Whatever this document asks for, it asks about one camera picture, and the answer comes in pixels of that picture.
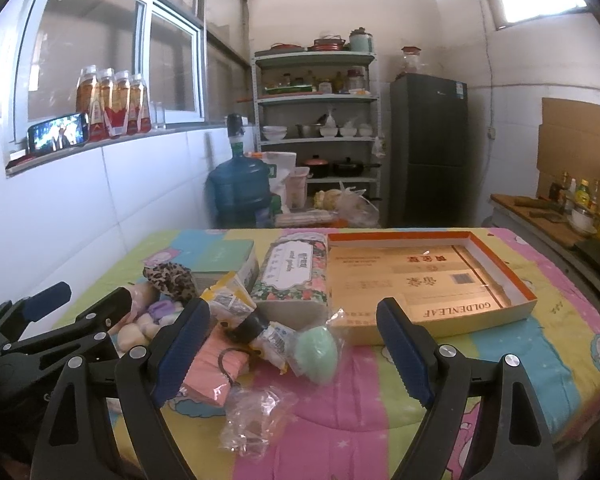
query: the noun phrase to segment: leopard print fabric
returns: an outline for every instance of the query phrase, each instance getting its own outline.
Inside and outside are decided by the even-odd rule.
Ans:
[[[153,267],[145,267],[142,275],[173,301],[187,304],[197,296],[191,270],[181,264],[167,262]]]

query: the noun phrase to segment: black refrigerator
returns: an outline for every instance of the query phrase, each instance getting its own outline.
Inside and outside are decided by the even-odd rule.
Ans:
[[[389,227],[461,226],[468,190],[465,83],[407,74],[391,83]]]

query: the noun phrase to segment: green egg-shaped object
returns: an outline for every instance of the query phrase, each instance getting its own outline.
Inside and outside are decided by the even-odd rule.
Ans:
[[[329,383],[338,367],[338,347],[325,326],[298,335],[294,357],[304,374],[316,384]]]

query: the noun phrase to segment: metal shelf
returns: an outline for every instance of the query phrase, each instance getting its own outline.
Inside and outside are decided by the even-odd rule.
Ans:
[[[375,182],[372,176],[325,176],[323,178],[308,178],[307,184],[337,184],[339,182]]]
[[[378,100],[374,95],[351,95],[351,94],[311,94],[311,95],[281,95],[277,97],[265,97],[258,99],[260,106],[300,104],[311,102],[350,102],[350,103],[372,103]]]
[[[299,144],[300,142],[373,142],[375,137],[309,137],[307,139],[261,140],[261,146],[274,144]]]
[[[365,52],[292,52],[255,57],[253,61],[261,69],[285,68],[305,65],[369,66],[375,54]]]

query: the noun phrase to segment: smartphone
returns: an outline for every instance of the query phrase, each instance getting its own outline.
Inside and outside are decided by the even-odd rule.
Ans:
[[[80,146],[89,140],[89,118],[87,114],[71,114],[34,124],[27,137],[32,155]]]

